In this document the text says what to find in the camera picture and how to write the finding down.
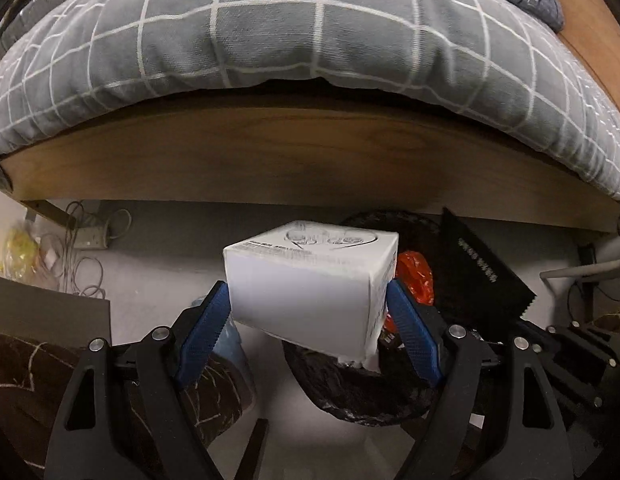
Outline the grey checked bed sheet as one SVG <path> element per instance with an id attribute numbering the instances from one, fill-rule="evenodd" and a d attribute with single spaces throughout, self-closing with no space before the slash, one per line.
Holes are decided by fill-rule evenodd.
<path id="1" fill-rule="evenodd" d="M 0 156 L 158 96 L 319 77 L 480 120 L 620 201 L 620 110 L 506 0 L 68 0 L 0 62 Z"/>

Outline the black lined trash bin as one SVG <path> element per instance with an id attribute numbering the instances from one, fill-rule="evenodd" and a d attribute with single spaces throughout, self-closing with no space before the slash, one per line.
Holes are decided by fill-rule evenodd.
<path id="1" fill-rule="evenodd" d="M 434 266 L 439 222 L 424 214 L 376 209 L 352 214 L 342 220 L 342 225 L 396 232 L 398 255 L 414 250 L 425 257 L 431 269 Z M 288 342 L 283 350 L 290 371 L 309 400 L 344 422 L 369 427 L 400 425 L 424 415 L 432 405 L 434 390 L 415 373 L 390 316 L 377 339 L 377 372 L 339 363 L 331 356 Z"/>

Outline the red plastic bag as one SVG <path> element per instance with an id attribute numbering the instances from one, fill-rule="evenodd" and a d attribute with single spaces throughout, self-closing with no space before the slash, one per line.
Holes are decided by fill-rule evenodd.
<path id="1" fill-rule="evenodd" d="M 396 264 L 395 278 L 398 278 L 418 304 L 432 306 L 435 300 L 432 269 L 420 252 L 400 252 Z"/>

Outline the wooden bed frame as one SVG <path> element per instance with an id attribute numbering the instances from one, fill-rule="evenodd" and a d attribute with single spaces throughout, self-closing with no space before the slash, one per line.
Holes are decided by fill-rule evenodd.
<path id="1" fill-rule="evenodd" d="M 603 0 L 558 0 L 557 37 L 620 110 L 620 28 Z M 47 198 L 450 207 L 610 231 L 620 201 L 480 120 L 324 78 L 158 96 L 0 156 L 0 189 Z"/>

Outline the yellow plastic bag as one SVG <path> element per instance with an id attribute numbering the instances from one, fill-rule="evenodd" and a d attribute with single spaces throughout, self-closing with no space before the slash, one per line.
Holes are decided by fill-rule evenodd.
<path id="1" fill-rule="evenodd" d="M 40 246 L 26 229 L 11 228 L 4 240 L 2 269 L 6 278 L 32 285 L 38 277 Z"/>

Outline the white earphone box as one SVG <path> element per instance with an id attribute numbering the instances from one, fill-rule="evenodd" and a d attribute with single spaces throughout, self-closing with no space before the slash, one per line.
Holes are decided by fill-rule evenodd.
<path id="1" fill-rule="evenodd" d="M 395 232 L 298 220 L 226 246 L 233 318 L 372 370 L 398 245 Z"/>

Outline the black wet wipe sachet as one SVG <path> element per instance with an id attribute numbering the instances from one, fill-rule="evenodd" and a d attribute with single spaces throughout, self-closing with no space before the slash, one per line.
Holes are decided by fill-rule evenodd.
<path id="1" fill-rule="evenodd" d="M 442 211 L 434 271 L 435 304 L 449 322 L 488 341 L 514 333 L 536 294 L 450 209 Z"/>

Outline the blue slipper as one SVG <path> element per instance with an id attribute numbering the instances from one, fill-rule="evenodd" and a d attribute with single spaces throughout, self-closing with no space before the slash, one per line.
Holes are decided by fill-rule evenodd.
<path id="1" fill-rule="evenodd" d="M 198 298 L 192 303 L 192 307 L 199 306 L 203 300 L 204 298 Z M 242 347 L 240 333 L 232 321 L 231 312 L 211 354 L 224 359 L 231 365 L 231 370 L 236 371 L 237 390 L 243 396 L 247 396 L 248 400 L 246 403 L 251 404 L 256 397 L 256 387 Z"/>

